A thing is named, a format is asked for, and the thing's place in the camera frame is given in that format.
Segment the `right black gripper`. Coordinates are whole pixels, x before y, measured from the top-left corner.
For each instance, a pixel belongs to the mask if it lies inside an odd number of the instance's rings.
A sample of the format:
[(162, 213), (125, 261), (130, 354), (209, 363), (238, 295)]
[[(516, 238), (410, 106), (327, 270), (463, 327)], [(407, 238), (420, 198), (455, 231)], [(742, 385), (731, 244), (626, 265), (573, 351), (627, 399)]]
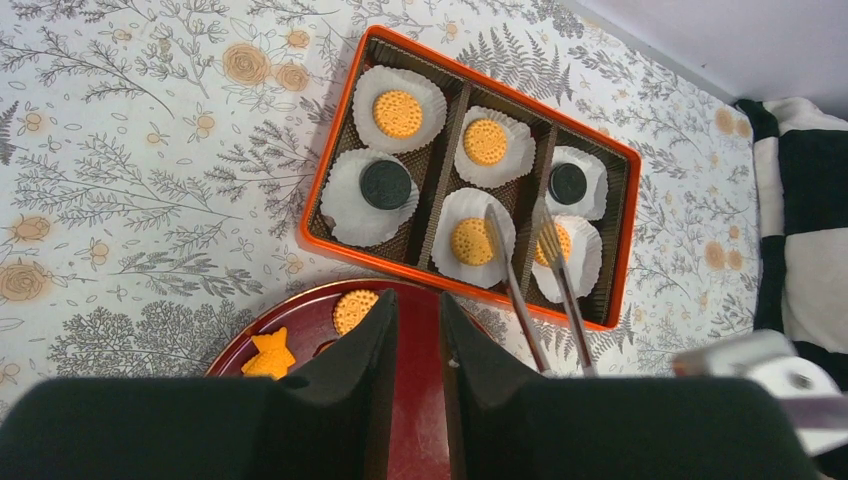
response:
[(681, 352), (672, 368), (677, 376), (738, 377), (759, 384), (779, 401), (811, 456), (847, 444), (847, 394), (781, 333), (757, 330)]

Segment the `black round cookie bottom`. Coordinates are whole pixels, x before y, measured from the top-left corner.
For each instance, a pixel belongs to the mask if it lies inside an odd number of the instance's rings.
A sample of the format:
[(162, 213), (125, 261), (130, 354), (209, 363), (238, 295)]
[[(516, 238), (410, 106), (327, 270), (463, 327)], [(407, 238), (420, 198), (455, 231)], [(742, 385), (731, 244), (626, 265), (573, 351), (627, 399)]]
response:
[(549, 177), (548, 192), (557, 203), (578, 203), (585, 197), (586, 191), (586, 175), (578, 165), (562, 163), (553, 168)]

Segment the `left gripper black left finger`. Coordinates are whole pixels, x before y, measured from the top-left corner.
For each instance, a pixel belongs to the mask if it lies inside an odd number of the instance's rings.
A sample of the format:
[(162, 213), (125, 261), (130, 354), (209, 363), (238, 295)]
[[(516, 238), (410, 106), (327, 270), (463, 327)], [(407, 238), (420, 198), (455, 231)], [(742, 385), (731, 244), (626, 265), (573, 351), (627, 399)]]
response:
[(397, 294), (388, 289), (351, 332), (272, 384), (265, 478), (386, 478), (398, 317)]

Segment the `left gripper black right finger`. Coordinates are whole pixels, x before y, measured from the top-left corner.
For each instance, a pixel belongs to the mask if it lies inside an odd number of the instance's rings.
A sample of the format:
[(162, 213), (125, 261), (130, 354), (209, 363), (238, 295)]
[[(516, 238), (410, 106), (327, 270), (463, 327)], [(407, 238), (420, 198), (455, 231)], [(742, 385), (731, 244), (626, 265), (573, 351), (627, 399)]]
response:
[(482, 332), (449, 293), (439, 297), (439, 344), (451, 477), (531, 476), (519, 393), (537, 372)]

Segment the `black round cookie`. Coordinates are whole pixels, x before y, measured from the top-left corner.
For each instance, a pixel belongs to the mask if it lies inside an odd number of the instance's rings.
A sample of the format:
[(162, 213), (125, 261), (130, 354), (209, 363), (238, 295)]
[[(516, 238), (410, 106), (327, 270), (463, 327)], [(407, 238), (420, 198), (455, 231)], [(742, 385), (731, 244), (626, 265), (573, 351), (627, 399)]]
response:
[(364, 168), (359, 186), (365, 201), (379, 210), (402, 207), (412, 192), (412, 181), (406, 169), (385, 159), (375, 160)]
[(549, 177), (548, 192), (557, 203), (578, 203), (585, 197), (586, 191), (586, 175), (578, 165), (562, 163), (553, 168)]

